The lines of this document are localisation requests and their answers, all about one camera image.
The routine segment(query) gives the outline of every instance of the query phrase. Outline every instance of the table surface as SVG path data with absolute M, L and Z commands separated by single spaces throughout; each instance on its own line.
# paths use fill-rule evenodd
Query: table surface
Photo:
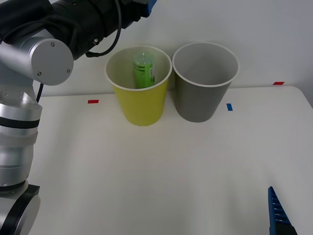
M 40 103 L 31 235 L 266 235 L 270 186 L 312 233 L 313 109 L 295 87 L 230 89 L 204 123 L 168 95 L 149 127 L 128 123 L 113 94 Z

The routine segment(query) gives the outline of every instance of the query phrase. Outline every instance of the blue tape marker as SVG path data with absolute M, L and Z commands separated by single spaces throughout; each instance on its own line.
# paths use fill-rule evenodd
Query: blue tape marker
M 227 109 L 228 111 L 233 111 L 233 106 L 231 106 L 231 104 L 227 104 Z

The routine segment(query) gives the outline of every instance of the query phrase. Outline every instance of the cup rim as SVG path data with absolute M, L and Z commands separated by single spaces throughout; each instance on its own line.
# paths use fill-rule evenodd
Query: cup rim
M 149 48 L 152 48 L 152 49 L 154 49 L 154 50 L 158 50 L 159 52 L 163 53 L 163 54 L 166 56 L 166 58 L 167 58 L 168 61 L 170 62 L 170 71 L 169 71 L 169 73 L 166 75 L 166 77 L 165 77 L 161 82 L 159 82 L 158 84 L 155 84 L 154 86 L 147 87 L 147 88 L 143 88 L 143 89 L 131 89 L 131 88 L 126 88 L 126 87 L 119 86 L 119 85 L 117 85 L 116 83 L 114 83 L 114 82 L 109 78 L 108 73 L 107 73 L 107 66 L 108 66 L 109 61 L 110 61 L 117 53 L 120 53 L 120 52 L 122 52 L 122 51 L 124 51 L 124 50 L 128 50 L 128 49 L 130 49 L 130 48 L 135 48 L 135 47 L 149 47 Z M 152 90 L 152 89 L 154 89 L 154 88 L 156 88 L 156 87 L 158 87 L 158 86 L 161 86 L 164 82 L 166 82 L 166 81 L 169 79 L 170 75 L 172 74 L 172 71 L 173 71 L 173 63 L 172 63 L 171 58 L 168 56 L 168 54 L 166 54 L 163 50 L 161 50 L 161 49 L 159 49 L 159 48 L 152 47 L 152 46 L 146 46 L 146 45 L 136 45 L 136 46 L 131 46 L 131 47 L 127 47 L 127 48 L 121 49 L 121 50 L 117 51 L 116 53 L 114 53 L 113 55 L 111 55 L 111 56 L 109 57 L 109 59 L 106 61 L 105 66 L 104 66 L 104 73 L 105 73 L 105 76 L 106 76 L 106 78 L 108 79 L 108 81 L 109 81 L 113 86 L 118 87 L 118 88 L 120 88 L 120 89 L 122 89 L 122 90 L 125 90 L 125 91 L 130 91 L 130 92 L 143 92 L 143 91 Z
M 237 62 L 237 64 L 238 64 L 238 70 L 237 70 L 237 73 L 235 74 L 235 76 L 234 76 L 232 79 L 228 80 L 227 82 L 224 82 L 224 83 L 221 83 L 221 84 L 217 84 L 217 85 L 203 85 L 203 84 L 200 84 L 200 83 L 192 82 L 192 81 L 188 80 L 187 78 L 185 78 L 184 76 L 182 76 L 182 75 L 177 71 L 177 69 L 176 69 L 176 66 L 175 66 L 175 57 L 177 56 L 177 53 L 178 53 L 180 50 L 182 50 L 183 48 L 188 47 L 188 46 L 190 46 L 190 45 L 193 45 L 193 44 L 211 44 L 211 45 L 215 45 L 215 46 L 218 46 L 218 47 L 221 47 L 221 48 L 227 50 L 230 54 L 232 54 L 232 55 L 235 57 L 236 62 Z M 173 56 L 173 68 L 174 68 L 174 71 L 177 73 L 177 75 L 178 75 L 181 79 L 185 80 L 186 82 L 188 82 L 188 83 L 190 83 L 190 84 L 192 84 L 192 85 L 195 85 L 195 86 L 198 86 L 198 87 L 222 87 L 222 86 L 224 86 L 224 85 L 227 85 L 227 84 L 231 83 L 231 82 L 237 77 L 237 75 L 239 74 L 239 71 L 240 71 L 240 63 L 239 63 L 239 60 L 238 60 L 237 56 L 236 56 L 230 49 L 228 49 L 228 48 L 226 48 L 226 47 L 224 47 L 224 46 L 222 46 L 222 45 L 219 45 L 219 44 L 217 44 L 217 43 L 211 43 L 211 42 L 194 42 L 194 43 L 189 43 L 189 44 L 186 44 L 186 45 L 180 47 L 180 48 L 175 52 L 175 54 L 174 54 L 174 56 Z

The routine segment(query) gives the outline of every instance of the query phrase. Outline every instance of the tape marker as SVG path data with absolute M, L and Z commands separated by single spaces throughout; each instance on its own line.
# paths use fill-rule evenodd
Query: tape marker
M 227 104 L 228 111 L 233 111 L 233 106 L 231 104 Z
M 99 100 L 98 99 L 90 99 L 88 100 L 88 104 L 98 104 Z
M 281 85 L 283 85 L 285 82 L 274 82 L 274 84 L 273 85 L 275 85 L 275 86 L 281 86 Z

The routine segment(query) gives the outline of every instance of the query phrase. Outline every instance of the green bottle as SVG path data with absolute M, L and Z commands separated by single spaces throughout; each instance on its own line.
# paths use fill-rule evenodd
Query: green bottle
M 152 54 L 141 52 L 135 55 L 134 75 L 137 89 L 155 85 L 155 64 Z

